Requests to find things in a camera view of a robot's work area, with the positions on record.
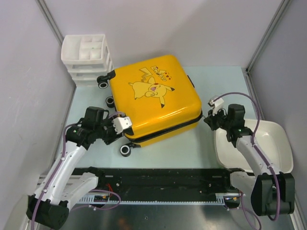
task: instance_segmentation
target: table surface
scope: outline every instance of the table surface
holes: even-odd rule
[[[215,95],[225,92],[248,93],[240,67],[185,67],[202,100],[206,115],[210,109],[207,102]],[[67,124],[75,123],[84,116],[89,106],[106,108],[105,98],[110,88],[78,87],[72,102]],[[246,118],[255,119],[251,102],[242,96],[224,98],[225,104],[243,104]],[[198,126],[181,135],[133,149],[124,158],[119,147],[126,143],[121,138],[109,146],[102,141],[93,144],[77,167],[103,168],[217,168],[213,132],[200,121]],[[280,216],[277,222],[261,217],[263,230],[293,230],[289,215]],[[93,212],[88,208],[70,213],[63,230],[249,230],[251,227],[240,210],[227,212],[221,206],[200,205],[120,205],[110,211]]]
[[[248,94],[244,76],[240,67],[185,67],[202,101],[204,115],[210,107],[208,101],[215,95],[226,92],[244,92]],[[89,106],[107,108],[105,98],[111,95],[111,89],[98,87],[77,87],[71,105],[67,124],[77,122],[84,116]],[[240,95],[224,98],[225,105],[243,104],[246,118],[255,119],[255,113],[249,99]],[[175,137],[152,144],[144,148],[132,149],[129,157],[122,157],[119,148],[129,143],[123,137],[110,145],[98,140],[89,148],[77,167],[98,168],[218,168],[214,151],[213,132],[202,120],[195,129]]]

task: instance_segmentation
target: black zipper trim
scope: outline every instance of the black zipper trim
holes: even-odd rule
[[[163,134],[172,132],[172,131],[174,131],[176,129],[180,129],[180,128],[183,128],[185,126],[191,125],[191,124],[193,124],[195,122],[198,122],[201,119],[201,117],[202,117],[202,111],[201,111],[201,114],[198,117],[196,117],[196,118],[194,118],[192,120],[189,120],[187,122],[181,123],[179,125],[176,125],[176,126],[173,126],[173,127],[170,127],[170,128],[166,128],[166,129],[163,129],[163,130],[160,130],[160,131],[148,134],[148,135],[145,135],[145,136],[143,136],[141,138],[135,138],[135,139],[128,138],[128,137],[127,138],[128,138],[128,140],[130,140],[133,143],[142,143],[142,142],[148,141],[150,139],[156,138],[158,136],[161,136]]]

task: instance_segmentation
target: white tray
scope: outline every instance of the white tray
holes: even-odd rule
[[[245,126],[252,131],[257,120],[246,119]],[[293,156],[286,132],[277,123],[260,121],[256,138],[265,154],[275,163],[283,173],[290,173],[293,169]],[[248,173],[252,170],[243,155],[226,139],[226,131],[218,129],[214,135],[215,152],[218,162],[225,168],[241,168]]]

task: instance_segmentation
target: gray floor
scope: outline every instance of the gray floor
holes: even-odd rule
[[[293,230],[290,216],[261,218],[262,230]],[[250,230],[241,210],[222,206],[120,205],[108,211],[70,213],[61,230]]]

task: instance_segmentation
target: light blue tabletop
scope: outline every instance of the light blue tabletop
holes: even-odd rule
[[[210,107],[208,100],[226,92],[248,94],[241,67],[185,67],[195,89],[202,100],[203,114]],[[87,107],[97,106],[107,109],[105,98],[111,96],[111,89],[98,87],[77,87],[67,124],[77,122]],[[240,95],[224,98],[228,104],[242,104],[246,109],[246,118],[255,119],[255,113],[249,99]],[[77,164],[77,167],[100,168],[219,168],[214,151],[213,132],[203,119],[198,126],[178,136],[163,140],[144,148],[132,149],[129,157],[122,157],[119,148],[129,141],[122,137],[110,145],[102,140],[96,141]]]

